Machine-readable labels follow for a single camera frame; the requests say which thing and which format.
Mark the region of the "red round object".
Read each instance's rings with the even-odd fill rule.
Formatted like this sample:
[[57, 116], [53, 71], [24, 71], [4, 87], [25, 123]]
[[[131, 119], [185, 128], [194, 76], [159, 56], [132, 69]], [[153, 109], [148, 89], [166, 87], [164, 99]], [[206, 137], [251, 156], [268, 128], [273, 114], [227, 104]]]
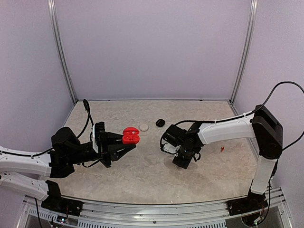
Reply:
[[123, 131], [123, 144], [137, 144], [140, 141], [140, 131], [134, 127], [127, 127]]

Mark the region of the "pink round lid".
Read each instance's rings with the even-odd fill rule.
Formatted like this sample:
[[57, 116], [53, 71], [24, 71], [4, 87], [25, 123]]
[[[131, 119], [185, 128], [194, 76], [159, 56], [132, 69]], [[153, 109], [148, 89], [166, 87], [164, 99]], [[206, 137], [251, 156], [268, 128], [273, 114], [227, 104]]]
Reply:
[[139, 126], [139, 129], [140, 129], [140, 131], [142, 131], [142, 132], [146, 132], [146, 131], [149, 130], [149, 126], [148, 126], [146, 123], [144, 123], [144, 124], [141, 124], [141, 125]]

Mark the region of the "black earbud charging case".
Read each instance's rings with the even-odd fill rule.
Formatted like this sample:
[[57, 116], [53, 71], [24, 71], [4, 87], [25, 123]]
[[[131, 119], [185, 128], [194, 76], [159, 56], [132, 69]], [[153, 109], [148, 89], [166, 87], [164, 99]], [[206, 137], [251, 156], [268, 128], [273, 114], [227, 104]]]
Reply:
[[156, 123], [155, 123], [155, 125], [157, 126], [157, 127], [163, 127], [164, 125], [165, 125], [165, 120], [163, 120], [163, 119], [158, 119], [157, 121], [156, 121]]

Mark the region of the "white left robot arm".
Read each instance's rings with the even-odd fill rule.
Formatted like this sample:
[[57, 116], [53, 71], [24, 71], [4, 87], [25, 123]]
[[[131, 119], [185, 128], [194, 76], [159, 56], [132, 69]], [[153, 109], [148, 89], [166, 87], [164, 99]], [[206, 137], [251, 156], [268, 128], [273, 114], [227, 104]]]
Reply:
[[45, 152], [31, 153], [0, 149], [0, 184], [40, 201], [47, 200], [56, 211], [66, 206], [57, 183], [35, 180], [28, 174], [49, 179], [66, 178], [75, 171], [74, 165], [91, 162], [102, 163], [110, 168], [112, 162], [136, 148], [140, 141], [139, 130], [134, 127], [124, 129], [122, 134], [106, 132], [102, 122], [92, 127], [90, 141], [81, 143], [69, 127], [59, 129], [51, 137], [52, 148]]

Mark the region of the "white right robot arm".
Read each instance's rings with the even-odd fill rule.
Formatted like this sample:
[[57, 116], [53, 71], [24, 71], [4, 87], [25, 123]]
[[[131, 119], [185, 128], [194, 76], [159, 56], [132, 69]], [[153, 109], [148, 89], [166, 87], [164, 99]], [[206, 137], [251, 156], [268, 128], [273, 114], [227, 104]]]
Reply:
[[200, 159], [203, 146], [220, 141], [255, 138], [259, 148], [257, 170], [243, 207], [253, 211], [264, 200], [269, 181], [283, 152], [283, 127], [264, 105], [232, 118], [194, 121], [188, 130], [170, 125], [160, 139], [160, 150], [174, 155], [173, 163], [187, 169]]

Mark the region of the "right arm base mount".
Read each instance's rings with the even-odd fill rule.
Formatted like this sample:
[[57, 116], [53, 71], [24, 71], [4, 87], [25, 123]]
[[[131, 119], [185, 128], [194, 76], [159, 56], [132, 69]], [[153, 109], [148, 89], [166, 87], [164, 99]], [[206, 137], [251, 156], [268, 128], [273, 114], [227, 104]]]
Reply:
[[230, 216], [244, 214], [268, 207], [265, 194], [247, 195], [246, 197], [227, 201]]

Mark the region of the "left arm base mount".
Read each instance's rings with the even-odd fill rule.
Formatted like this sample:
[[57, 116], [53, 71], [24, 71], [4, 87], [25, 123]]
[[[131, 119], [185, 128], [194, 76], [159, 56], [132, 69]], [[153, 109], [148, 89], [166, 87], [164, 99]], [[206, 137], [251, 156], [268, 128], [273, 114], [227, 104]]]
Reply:
[[79, 217], [83, 202], [75, 199], [48, 196], [42, 201], [41, 206], [51, 211]]

